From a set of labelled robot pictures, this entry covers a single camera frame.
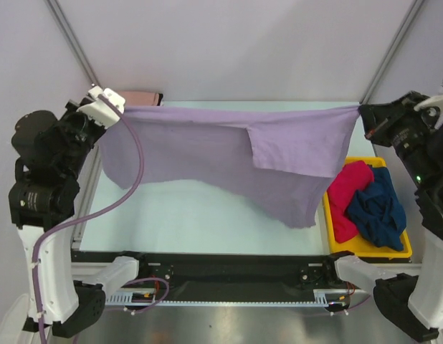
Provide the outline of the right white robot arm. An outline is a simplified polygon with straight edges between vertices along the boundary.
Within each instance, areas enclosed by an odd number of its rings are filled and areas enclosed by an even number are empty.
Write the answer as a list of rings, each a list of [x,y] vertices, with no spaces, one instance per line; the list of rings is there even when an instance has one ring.
[[[353,283],[412,340],[435,340],[443,330],[443,95],[411,91],[390,103],[360,105],[358,111],[366,139],[394,148],[414,182],[424,253],[418,275],[411,276],[338,252],[328,256],[323,280],[330,287]]]

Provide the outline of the purple t shirt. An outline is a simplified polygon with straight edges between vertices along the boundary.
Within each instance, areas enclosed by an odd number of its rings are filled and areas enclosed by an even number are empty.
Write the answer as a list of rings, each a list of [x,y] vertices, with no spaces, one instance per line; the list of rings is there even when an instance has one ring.
[[[125,117],[99,141],[103,170],[117,186],[200,181],[306,228],[343,167],[358,111],[163,106],[130,107]]]

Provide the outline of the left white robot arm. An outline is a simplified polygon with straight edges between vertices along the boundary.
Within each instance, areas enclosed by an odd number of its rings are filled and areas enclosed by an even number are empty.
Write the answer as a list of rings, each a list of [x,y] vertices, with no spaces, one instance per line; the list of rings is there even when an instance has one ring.
[[[106,299],[123,285],[140,287],[151,277],[150,268],[131,254],[83,281],[71,273],[78,177],[95,143],[123,112],[122,102],[103,96],[68,102],[60,118],[38,110],[16,123],[11,144],[19,157],[9,208],[28,264],[28,332],[51,328],[54,336],[75,337],[100,319]]]

